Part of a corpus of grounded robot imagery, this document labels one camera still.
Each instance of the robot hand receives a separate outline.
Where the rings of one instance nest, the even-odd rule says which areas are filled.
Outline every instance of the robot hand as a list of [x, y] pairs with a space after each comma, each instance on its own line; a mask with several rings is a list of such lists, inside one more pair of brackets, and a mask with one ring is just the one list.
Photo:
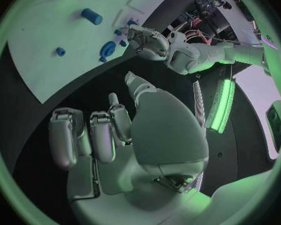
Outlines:
[[209, 69], [216, 62], [234, 64], [238, 61], [265, 68], [261, 47], [235, 45], [232, 42], [217, 45], [187, 43], [184, 33], [173, 31], [167, 39], [154, 29], [134, 24], [129, 28], [128, 41], [140, 57], [164, 61], [168, 68], [182, 75]]

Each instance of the humanoid robot arm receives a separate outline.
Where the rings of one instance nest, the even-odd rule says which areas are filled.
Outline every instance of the humanoid robot arm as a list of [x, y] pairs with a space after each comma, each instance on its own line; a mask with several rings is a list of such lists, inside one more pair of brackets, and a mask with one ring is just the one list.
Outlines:
[[234, 64], [235, 61], [264, 65], [264, 50], [250, 45], [221, 42], [217, 45], [187, 43], [184, 33], [173, 31], [167, 39], [154, 29], [131, 25], [128, 41], [136, 53], [145, 59], [164, 61], [178, 74], [186, 75], [203, 71], [216, 62]]

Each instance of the small blue object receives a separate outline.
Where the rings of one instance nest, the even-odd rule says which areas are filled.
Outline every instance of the small blue object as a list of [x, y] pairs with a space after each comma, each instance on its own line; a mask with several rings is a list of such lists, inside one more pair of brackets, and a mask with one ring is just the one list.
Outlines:
[[127, 43], [126, 43], [125, 41], [123, 41], [123, 40], [121, 40], [121, 41], [119, 42], [119, 44], [120, 44], [122, 47], [126, 47], [126, 46], [127, 46]]
[[105, 57], [103, 57], [103, 56], [102, 56], [102, 57], [100, 57], [100, 59], [99, 59], [99, 60], [100, 60], [100, 62], [102, 62], [102, 63], [106, 63], [106, 62], [107, 62], [106, 58], [105, 58]]
[[133, 20], [129, 20], [128, 22], [127, 22], [127, 25], [128, 26], [130, 26], [130, 25], [132, 25], [132, 24], [134, 24], [134, 25], [138, 25], [135, 21], [133, 21]]
[[84, 9], [81, 12], [81, 16], [84, 17], [85, 19], [89, 20], [95, 25], [99, 25], [103, 21], [103, 17], [94, 11], [90, 10], [89, 8]]
[[63, 57], [66, 54], [66, 50], [64, 50], [62, 47], [56, 48], [56, 52], [60, 57]]
[[106, 57], [111, 56], [116, 50], [116, 43], [114, 41], [109, 41], [101, 48], [100, 51], [100, 61], [106, 63]]
[[122, 32], [121, 32], [120, 30], [118, 30], [118, 29], [115, 30], [114, 33], [115, 33], [116, 35], [118, 35], [118, 36], [121, 36], [121, 35], [122, 35]]

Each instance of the robotic arm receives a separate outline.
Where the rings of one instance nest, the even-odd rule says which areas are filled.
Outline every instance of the robotic arm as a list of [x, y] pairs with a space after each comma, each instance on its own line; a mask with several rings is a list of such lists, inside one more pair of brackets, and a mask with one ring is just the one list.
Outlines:
[[209, 69], [216, 62], [234, 64], [238, 61], [265, 68], [264, 50], [260, 47], [232, 42], [190, 44], [185, 42], [184, 33], [173, 31], [166, 38], [154, 29], [135, 24], [129, 27], [127, 38], [140, 57], [163, 61], [168, 68], [182, 75]]

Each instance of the green led strip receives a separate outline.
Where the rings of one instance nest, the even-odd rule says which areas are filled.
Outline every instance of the green led strip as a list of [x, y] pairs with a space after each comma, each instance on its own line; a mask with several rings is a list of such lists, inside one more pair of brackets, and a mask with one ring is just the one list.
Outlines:
[[232, 102], [234, 98], [235, 82], [226, 79], [223, 81], [223, 86], [220, 94], [219, 103], [212, 120], [210, 128], [222, 134], [226, 127]]

